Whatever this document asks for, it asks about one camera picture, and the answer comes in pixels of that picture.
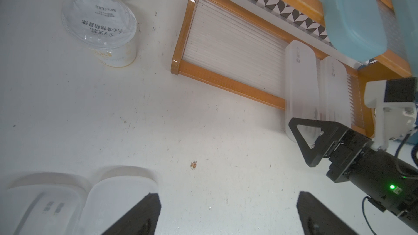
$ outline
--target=white table surface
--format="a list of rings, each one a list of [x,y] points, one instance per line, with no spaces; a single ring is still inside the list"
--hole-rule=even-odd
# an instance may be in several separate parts
[[[301,190],[371,234],[365,194],[329,180],[328,161],[309,168],[281,131],[283,112],[170,73],[187,0],[125,1],[140,43],[119,69],[65,31],[62,1],[0,1],[3,185],[40,171],[94,184],[103,169],[137,166],[159,186],[157,234],[302,234]],[[415,234],[389,212],[366,211],[379,235]]]

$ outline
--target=blue plastic box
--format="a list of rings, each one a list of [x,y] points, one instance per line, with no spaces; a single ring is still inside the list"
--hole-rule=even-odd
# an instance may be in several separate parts
[[[386,52],[387,39],[376,0],[322,0],[331,43],[359,62]]]
[[[418,0],[392,0],[412,76],[418,77]]]

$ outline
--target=clear plastic lid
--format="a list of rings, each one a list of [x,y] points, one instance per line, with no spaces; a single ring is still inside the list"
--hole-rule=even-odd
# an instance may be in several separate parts
[[[123,46],[136,32],[136,18],[121,0],[65,0],[61,19],[70,34],[94,48]]]

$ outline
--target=wooden rack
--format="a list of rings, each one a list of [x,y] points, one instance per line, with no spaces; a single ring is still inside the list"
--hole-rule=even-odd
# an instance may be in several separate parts
[[[248,10],[238,6],[230,0],[209,0],[219,7],[222,7],[236,16],[247,20],[255,26],[268,31],[269,33],[277,36],[278,38],[290,43],[293,40],[299,40],[294,35],[287,33],[286,31],[276,27],[275,25],[265,21],[257,15],[249,12]],[[325,25],[324,13],[322,10],[322,3],[319,0],[284,0],[295,9],[301,11],[312,20]],[[381,0],[389,8],[393,8],[391,0]],[[262,102],[269,106],[285,109],[285,100],[283,98],[271,95],[262,90],[232,80],[228,77],[219,75],[207,69],[201,68],[197,65],[188,63],[182,60],[183,52],[187,42],[187,37],[193,20],[193,14],[196,8],[197,0],[189,0],[184,16],[183,25],[179,34],[179,39],[175,46],[173,60],[171,63],[171,72],[173,74],[181,74],[190,78],[196,79],[201,82],[208,83],[212,86],[219,87],[229,92],[236,93],[238,95],[248,97],[258,102]],[[315,52],[315,55],[319,59],[324,59],[328,55],[321,50],[309,45]],[[352,77],[353,87],[353,102],[354,113],[362,117],[364,127],[358,127],[352,125],[352,128],[360,133],[363,133],[369,137],[374,134],[374,123],[371,109],[367,108],[363,102],[364,89],[368,81],[394,79],[401,77],[411,76],[409,64],[396,55],[394,52],[387,50],[384,54],[375,58],[378,62],[367,66],[359,71],[348,67],[347,73]]]

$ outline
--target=plastic cup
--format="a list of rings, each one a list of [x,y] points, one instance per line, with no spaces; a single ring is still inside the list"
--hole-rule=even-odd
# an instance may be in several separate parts
[[[104,64],[125,67],[135,60],[136,18],[121,0],[65,0],[61,19]]]

